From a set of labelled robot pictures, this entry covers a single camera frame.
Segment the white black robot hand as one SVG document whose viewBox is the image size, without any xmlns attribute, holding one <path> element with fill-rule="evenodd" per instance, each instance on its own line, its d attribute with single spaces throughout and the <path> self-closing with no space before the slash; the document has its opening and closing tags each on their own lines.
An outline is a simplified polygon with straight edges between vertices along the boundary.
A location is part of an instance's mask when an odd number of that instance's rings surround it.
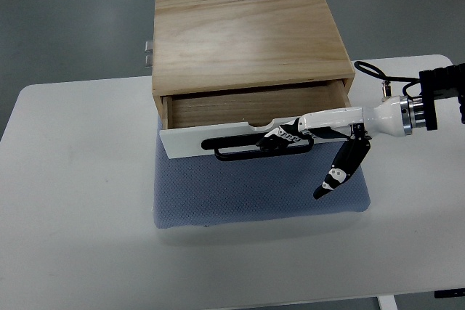
<svg viewBox="0 0 465 310">
<path fill-rule="evenodd" d="M 283 149 L 316 139 L 342 139 L 323 183 L 315 189 L 318 200 L 352 178 L 371 148 L 377 134 L 407 136 L 420 123 L 407 97 L 390 97 L 377 107 L 345 107 L 307 113 L 265 134 L 257 143 L 261 150 Z"/>
</svg>

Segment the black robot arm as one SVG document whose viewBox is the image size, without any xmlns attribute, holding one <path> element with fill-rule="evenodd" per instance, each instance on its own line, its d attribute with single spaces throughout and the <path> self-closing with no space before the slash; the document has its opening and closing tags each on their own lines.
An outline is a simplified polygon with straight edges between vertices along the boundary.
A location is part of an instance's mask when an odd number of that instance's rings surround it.
<svg viewBox="0 0 465 310">
<path fill-rule="evenodd" d="M 437 130 L 435 100 L 456 97 L 464 124 L 464 63 L 418 73 L 421 103 L 427 131 Z"/>
</svg>

